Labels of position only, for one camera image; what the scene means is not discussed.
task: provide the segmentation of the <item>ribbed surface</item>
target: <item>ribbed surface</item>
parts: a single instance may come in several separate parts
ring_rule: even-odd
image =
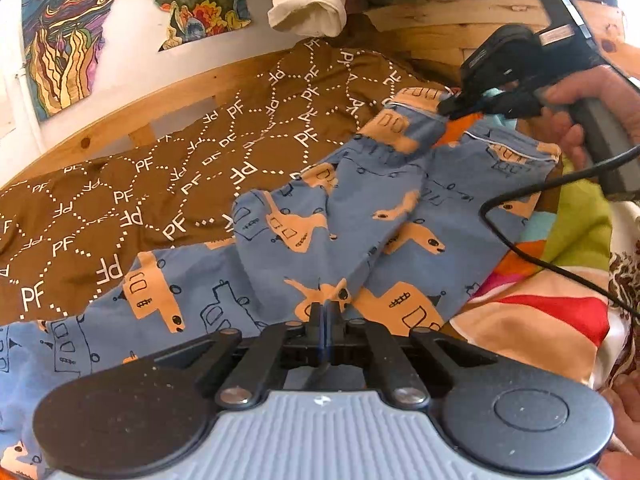
[[[376,392],[273,392],[260,407],[220,417],[178,465],[148,480],[504,480],[457,455],[429,419]],[[559,476],[602,478],[587,469]],[[75,477],[57,473],[51,480]]]

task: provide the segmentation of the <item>black handle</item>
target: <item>black handle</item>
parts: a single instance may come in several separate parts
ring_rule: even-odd
[[[572,119],[584,129],[584,145],[594,163],[628,152],[634,145],[620,121],[596,98],[569,106]],[[598,176],[604,196],[611,201],[640,196],[640,160],[635,158]]]

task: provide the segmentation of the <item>brown bedsheet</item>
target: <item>brown bedsheet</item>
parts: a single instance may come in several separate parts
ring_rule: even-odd
[[[0,324],[79,314],[138,252],[228,237],[236,196],[282,186],[417,83],[380,54],[305,40],[181,132],[11,186]]]

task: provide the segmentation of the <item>metal screw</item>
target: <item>metal screw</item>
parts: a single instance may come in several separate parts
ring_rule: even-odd
[[[234,388],[227,388],[220,393],[220,400],[225,404],[246,404],[249,402],[251,392],[236,386]]]
[[[396,388],[394,390],[395,399],[401,404],[420,404],[427,396],[418,388]]]

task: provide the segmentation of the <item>wooden bed frame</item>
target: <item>wooden bed frame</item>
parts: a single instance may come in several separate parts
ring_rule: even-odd
[[[579,2],[603,53],[629,75],[640,78],[640,50],[624,42],[623,13],[615,7]],[[548,25],[538,0],[452,0],[417,2],[371,10],[372,48],[410,60],[414,66],[456,81],[460,64],[503,23]],[[270,69],[286,51],[231,63],[192,76],[138,99],[79,130],[28,165],[9,184],[77,164],[123,136],[135,146],[156,142],[152,121],[207,97],[224,103],[257,73]]]

